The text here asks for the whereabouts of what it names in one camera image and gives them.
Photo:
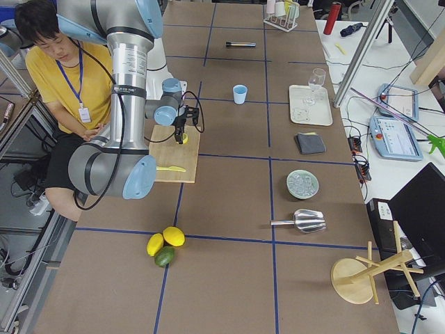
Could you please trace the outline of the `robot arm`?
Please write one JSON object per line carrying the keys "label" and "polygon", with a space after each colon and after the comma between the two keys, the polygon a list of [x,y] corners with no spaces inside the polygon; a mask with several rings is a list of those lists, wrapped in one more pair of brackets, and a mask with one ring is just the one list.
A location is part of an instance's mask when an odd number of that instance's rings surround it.
{"label": "robot arm", "polygon": [[111,121],[69,162],[70,180],[90,195],[140,199],[156,179],[156,161],[144,141],[145,120],[184,137],[200,111],[184,102],[186,83],[168,71],[159,1],[59,1],[58,25],[69,37],[106,45],[113,62]]}

